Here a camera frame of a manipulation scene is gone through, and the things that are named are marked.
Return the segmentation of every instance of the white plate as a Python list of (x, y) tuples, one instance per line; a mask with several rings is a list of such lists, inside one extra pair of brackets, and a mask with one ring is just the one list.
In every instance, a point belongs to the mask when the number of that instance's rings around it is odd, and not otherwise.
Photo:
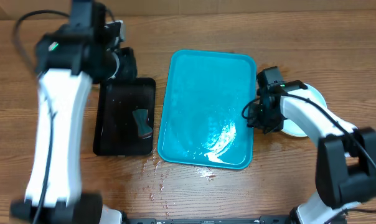
[[(308, 85), (308, 84), (306, 85), (308, 86), (308, 90), (311, 91), (311, 93), (313, 93), (315, 98), (318, 100), (318, 103), (326, 107), (326, 102), (322, 94), (311, 85)], [(304, 131), (301, 130), (301, 128), (299, 128), (299, 126), (291, 120), (283, 121), (282, 132), (289, 134), (290, 136), (294, 136), (294, 137), (307, 137), (307, 134), (304, 133)]]

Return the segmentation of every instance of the wall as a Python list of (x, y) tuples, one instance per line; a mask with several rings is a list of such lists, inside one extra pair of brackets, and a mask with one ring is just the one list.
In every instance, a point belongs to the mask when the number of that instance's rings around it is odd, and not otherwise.
[[(68, 12), (71, 0), (0, 0), (0, 19), (38, 9)], [(98, 0), (116, 16), (376, 9), (376, 0)]]

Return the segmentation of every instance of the blue tray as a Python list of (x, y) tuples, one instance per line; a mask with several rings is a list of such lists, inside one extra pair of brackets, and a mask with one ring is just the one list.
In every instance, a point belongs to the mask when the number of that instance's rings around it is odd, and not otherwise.
[(168, 162), (243, 169), (253, 130), (241, 117), (255, 98), (247, 55), (180, 50), (171, 58), (157, 151)]

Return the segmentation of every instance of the black container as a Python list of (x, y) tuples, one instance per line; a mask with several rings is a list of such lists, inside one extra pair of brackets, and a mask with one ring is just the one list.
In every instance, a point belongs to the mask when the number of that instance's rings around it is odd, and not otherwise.
[(96, 155), (136, 156), (152, 152), (153, 133), (145, 138), (139, 136), (133, 111), (148, 110), (145, 122), (153, 130), (155, 89), (152, 78), (101, 84), (93, 144)]

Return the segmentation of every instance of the wooden table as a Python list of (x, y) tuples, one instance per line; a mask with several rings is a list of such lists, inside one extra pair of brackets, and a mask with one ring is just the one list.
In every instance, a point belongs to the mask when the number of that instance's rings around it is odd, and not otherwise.
[[(255, 134), (244, 170), (164, 162), (156, 152), (169, 62), (179, 49), (248, 54), (258, 69), (280, 66), (286, 80), (315, 86), (328, 107), (358, 127), (376, 129), (376, 11), (292, 12), (213, 16), (124, 17), (139, 76), (156, 80), (154, 153), (97, 157), (92, 152), (98, 92), (84, 115), (81, 167), (84, 190), (129, 217), (258, 217), (287, 214), (316, 190), (316, 147), (307, 138)], [(65, 21), (26, 21), (25, 47)], [(0, 21), (0, 223), (29, 181), (37, 125), (33, 79), (10, 42), (13, 21)], [(376, 199), (364, 205), (376, 208)], [(351, 213), (351, 223), (376, 223), (376, 214)]]

